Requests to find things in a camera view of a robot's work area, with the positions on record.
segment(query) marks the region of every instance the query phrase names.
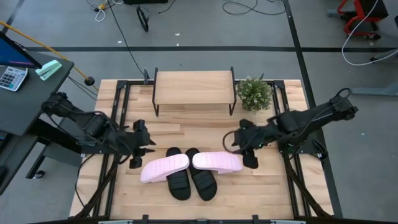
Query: black sandal sole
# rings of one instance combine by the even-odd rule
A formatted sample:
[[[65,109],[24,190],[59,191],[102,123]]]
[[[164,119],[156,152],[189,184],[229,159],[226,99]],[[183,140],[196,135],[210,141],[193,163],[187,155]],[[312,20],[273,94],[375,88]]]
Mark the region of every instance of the black sandal sole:
[[[166,156],[181,154],[177,147],[171,147],[167,150]],[[178,200],[187,200],[191,197],[191,186],[189,184],[187,170],[181,170],[167,176],[170,193]]]
[[[217,182],[210,170],[198,170],[194,168],[192,158],[196,153],[199,153],[199,150],[195,148],[188,149],[185,152],[190,161],[189,171],[200,198],[204,201],[209,201],[217,193]]]

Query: floor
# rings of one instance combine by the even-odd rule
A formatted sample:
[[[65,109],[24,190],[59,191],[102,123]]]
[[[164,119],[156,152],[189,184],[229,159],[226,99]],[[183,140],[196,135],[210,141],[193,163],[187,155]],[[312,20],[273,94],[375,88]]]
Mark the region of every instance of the floor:
[[[380,22],[383,38],[377,42],[353,38],[348,47],[356,53],[347,53],[349,60],[367,62],[375,54],[368,53],[369,49],[398,47],[398,29],[392,20],[398,2],[384,2],[391,15]],[[344,22],[325,15],[340,0],[289,0],[305,66],[297,60],[298,42],[292,38],[291,24],[285,14],[265,16],[250,12],[232,16],[222,10],[223,3],[222,0],[177,0],[163,14],[157,12],[170,3],[143,5],[150,11],[148,33],[142,30],[134,6],[122,4],[113,9],[138,64],[150,74],[155,67],[225,70],[233,66],[236,78],[264,73],[264,78],[305,81],[302,74],[308,72],[317,104],[326,102],[343,87],[386,86],[398,79],[396,60],[365,67],[353,67],[343,60],[339,51],[346,40],[342,31]],[[228,9],[242,10],[234,6]],[[280,12],[284,8],[281,2],[259,1],[258,9]],[[93,76],[97,85],[104,78],[140,78],[123,48],[124,41],[111,11],[106,10],[106,18],[100,23],[95,22],[95,14],[83,0],[0,2],[0,20],[12,22],[13,27],[49,46],[63,47],[61,53]],[[39,47],[11,30],[7,36],[26,47]],[[71,76],[82,81],[76,72],[71,72]],[[71,82],[66,81],[60,91],[67,92],[81,109],[94,108],[95,102]],[[343,216],[398,222],[395,210],[398,153],[394,141],[398,120],[392,112],[398,109],[398,101],[371,96],[352,96],[350,100],[359,108],[355,119],[323,128]],[[32,151],[0,197],[0,223],[31,223],[68,216],[76,167],[47,159],[41,167],[47,171],[43,179],[24,178],[40,147]]]

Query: calculator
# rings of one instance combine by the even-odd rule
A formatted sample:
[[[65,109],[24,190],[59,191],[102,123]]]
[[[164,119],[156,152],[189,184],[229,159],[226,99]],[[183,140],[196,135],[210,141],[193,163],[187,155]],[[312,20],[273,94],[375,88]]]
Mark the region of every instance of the calculator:
[[[27,76],[27,68],[25,70],[21,70],[18,68],[7,67],[7,70],[0,77],[0,87],[6,90],[17,91]]]

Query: yellow stick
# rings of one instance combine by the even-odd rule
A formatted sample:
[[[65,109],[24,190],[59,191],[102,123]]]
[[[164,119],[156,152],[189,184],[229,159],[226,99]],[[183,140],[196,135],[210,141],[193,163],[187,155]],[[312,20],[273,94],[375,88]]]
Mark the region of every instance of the yellow stick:
[[[65,59],[65,60],[69,60],[69,59],[67,59],[65,56],[63,56],[62,54],[60,54],[59,52],[57,52],[56,50],[52,49],[51,47],[49,47],[49,46],[47,46],[47,45],[45,45],[45,44],[43,44],[43,43],[41,43],[41,42],[39,42],[39,41],[37,41],[37,40],[31,38],[31,37],[29,37],[28,35],[26,35],[26,34],[22,33],[21,31],[15,29],[15,28],[13,28],[13,27],[11,27],[10,25],[6,24],[5,22],[0,21],[0,24],[3,25],[3,26],[5,26],[5,27],[7,27],[8,29],[10,29],[10,30],[16,32],[17,34],[19,34],[19,35],[21,35],[21,36],[23,36],[23,37],[25,37],[25,38],[27,38],[27,39],[29,39],[29,40],[35,42],[36,44],[39,44],[39,45],[43,46],[44,48],[46,48],[46,49],[50,50],[51,52],[53,52],[54,54],[58,55],[60,58]],[[88,77],[87,77],[79,68],[77,68],[76,66],[73,66],[73,68],[74,68],[80,75],[82,75],[82,77],[83,77],[85,80],[88,80]]]

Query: monitor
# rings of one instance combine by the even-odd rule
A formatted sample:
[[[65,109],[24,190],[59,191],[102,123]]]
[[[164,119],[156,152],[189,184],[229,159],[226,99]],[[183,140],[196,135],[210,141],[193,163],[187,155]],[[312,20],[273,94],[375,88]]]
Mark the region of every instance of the monitor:
[[[16,45],[5,34],[0,32],[0,65],[23,68],[42,68],[42,65],[34,60],[22,48]]]

